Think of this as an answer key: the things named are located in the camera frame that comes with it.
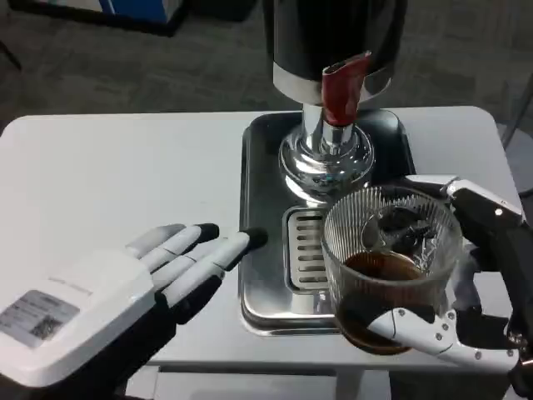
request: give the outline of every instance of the dark liquid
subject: dark liquid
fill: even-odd
[[[345,265],[370,278],[387,281],[408,281],[422,276],[422,273],[416,269],[413,262],[407,258],[390,254],[357,254],[348,258],[345,261]],[[376,286],[375,290],[379,292],[377,294],[380,297],[388,298],[394,303],[401,300],[402,293],[395,290],[395,288]],[[398,354],[409,350],[408,347],[402,347],[398,343],[385,339],[362,327],[355,320],[357,313],[361,312],[361,307],[364,307],[359,302],[358,290],[348,293],[342,298],[335,316],[342,334],[351,344],[366,352],[380,355]]]

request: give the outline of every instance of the white robotic hand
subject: white robotic hand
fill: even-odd
[[[157,227],[21,287],[0,304],[0,398],[110,398],[267,242],[261,229],[218,234]]]

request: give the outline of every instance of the floor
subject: floor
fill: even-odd
[[[372,106],[474,104],[505,123],[533,69],[531,15],[531,0],[411,0],[395,81]],[[0,56],[0,130],[28,114],[298,107],[267,77],[259,8],[243,23],[190,16],[170,38],[10,12],[0,38],[23,64]],[[533,107],[521,128],[533,133]],[[496,399],[505,387],[392,374],[395,398]]]

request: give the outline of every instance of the robotic hand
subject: robotic hand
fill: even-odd
[[[430,306],[394,307],[362,293],[361,323],[437,358],[508,373],[515,392],[533,398],[533,231],[522,210],[458,177],[413,175],[402,184],[448,203],[463,236],[476,246],[471,256],[480,269],[452,276],[457,301],[442,316]],[[501,272],[513,307],[511,321],[482,313],[473,283],[474,273],[482,271]]]
[[[111,398],[267,242],[255,228],[218,234],[210,223],[157,227],[0,304],[0,398]]]

